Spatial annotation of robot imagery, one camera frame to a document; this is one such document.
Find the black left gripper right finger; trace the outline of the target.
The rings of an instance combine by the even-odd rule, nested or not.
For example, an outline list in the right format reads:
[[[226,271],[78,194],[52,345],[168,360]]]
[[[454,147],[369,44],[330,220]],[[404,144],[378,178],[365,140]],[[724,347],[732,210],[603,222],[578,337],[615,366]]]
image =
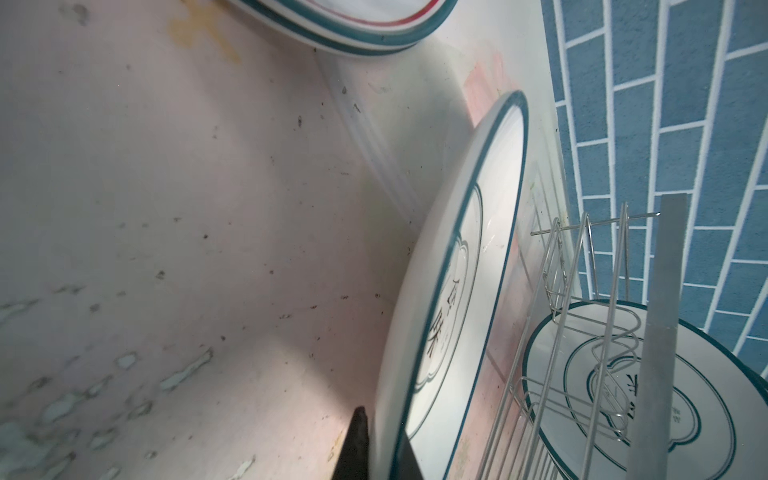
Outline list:
[[[396,480],[423,480],[423,475],[412,449],[409,438],[404,435],[395,455]]]

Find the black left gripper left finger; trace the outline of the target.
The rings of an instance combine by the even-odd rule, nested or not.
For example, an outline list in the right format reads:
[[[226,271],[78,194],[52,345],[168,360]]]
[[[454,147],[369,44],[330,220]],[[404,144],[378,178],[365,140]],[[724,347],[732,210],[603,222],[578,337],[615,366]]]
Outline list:
[[[368,417],[364,406],[355,408],[332,480],[367,480],[369,478]]]

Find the white plate green flower emblem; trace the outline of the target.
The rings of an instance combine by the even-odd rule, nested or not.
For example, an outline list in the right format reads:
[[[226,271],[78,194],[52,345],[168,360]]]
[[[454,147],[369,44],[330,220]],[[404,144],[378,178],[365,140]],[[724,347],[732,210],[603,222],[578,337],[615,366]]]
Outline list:
[[[401,478],[406,453],[423,478],[448,474],[501,297],[528,133],[525,94],[501,96],[427,216],[382,360],[370,433],[373,479]]]

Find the white plate red chinese characters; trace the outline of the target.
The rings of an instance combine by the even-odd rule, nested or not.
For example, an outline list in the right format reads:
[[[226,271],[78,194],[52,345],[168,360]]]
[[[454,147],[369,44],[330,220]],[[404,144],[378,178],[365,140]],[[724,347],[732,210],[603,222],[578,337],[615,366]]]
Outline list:
[[[452,13],[454,1],[258,1],[318,35],[377,50],[412,46]]]

